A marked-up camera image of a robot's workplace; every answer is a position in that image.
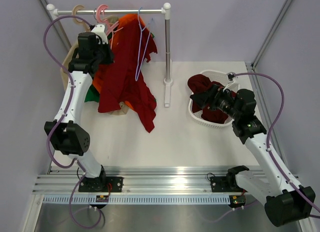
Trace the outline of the pink plastic hanger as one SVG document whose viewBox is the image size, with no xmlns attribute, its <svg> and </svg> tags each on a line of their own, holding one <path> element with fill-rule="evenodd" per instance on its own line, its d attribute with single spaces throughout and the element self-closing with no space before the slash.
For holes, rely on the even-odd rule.
<svg viewBox="0 0 320 232">
<path fill-rule="evenodd" d="M 111 34 L 111 39 L 110 39 L 110 48 L 113 46 L 113 39 L 115 34 L 122 30 L 123 27 L 119 27 L 119 21 L 117 20 L 114 23 L 109 22 L 109 17 L 105 16 L 105 10 L 107 10 L 109 7 L 106 4 L 101 4 L 100 6 L 97 7 L 95 17 L 97 22 L 99 23 L 104 23 L 107 27 L 106 31 L 106 36 L 109 36 Z"/>
</svg>

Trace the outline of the dark red t shirt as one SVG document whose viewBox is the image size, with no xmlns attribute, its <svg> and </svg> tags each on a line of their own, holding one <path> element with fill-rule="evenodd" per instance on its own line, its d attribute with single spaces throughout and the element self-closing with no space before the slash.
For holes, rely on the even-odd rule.
<svg viewBox="0 0 320 232">
<path fill-rule="evenodd" d="M 114 62 L 100 65 L 93 80 L 93 86 L 100 94 L 99 113 L 120 109 L 121 102 L 129 103 L 139 116 L 147 132 L 154 129 L 157 102 L 144 82 L 143 75 L 136 76 L 142 62 L 149 62 L 151 53 L 157 53 L 157 46 L 136 14 L 127 14 L 119 19 L 120 31 L 112 42 Z"/>
</svg>

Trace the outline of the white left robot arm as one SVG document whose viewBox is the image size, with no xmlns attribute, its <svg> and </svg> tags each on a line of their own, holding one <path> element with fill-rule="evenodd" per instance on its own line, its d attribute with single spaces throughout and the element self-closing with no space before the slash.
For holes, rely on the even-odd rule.
<svg viewBox="0 0 320 232">
<path fill-rule="evenodd" d="M 78 183 L 81 192 L 111 190 L 103 166 L 89 151 L 91 138 L 80 126 L 80 120 L 94 74 L 99 65 L 112 62 L 113 55 L 105 33 L 80 33 L 78 47 L 68 65 L 68 84 L 62 104 L 54 120 L 44 125 L 51 160 L 63 169 L 77 164 L 83 171 Z"/>
</svg>

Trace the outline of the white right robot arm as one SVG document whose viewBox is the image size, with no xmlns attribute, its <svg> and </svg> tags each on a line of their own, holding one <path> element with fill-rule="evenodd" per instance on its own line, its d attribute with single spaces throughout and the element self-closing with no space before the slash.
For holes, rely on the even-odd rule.
<svg viewBox="0 0 320 232">
<path fill-rule="evenodd" d="M 251 90 L 240 89 L 233 95 L 213 85 L 205 92 L 193 93 L 190 99 L 202 109 L 220 110 L 232 118 L 234 134 L 253 154 L 268 180 L 264 183 L 245 166 L 233 167 L 226 176 L 230 190 L 243 189 L 251 194 L 276 227 L 310 217 L 316 194 L 311 187 L 304 187 L 272 151 L 267 131 L 255 115 L 257 102 Z"/>
</svg>

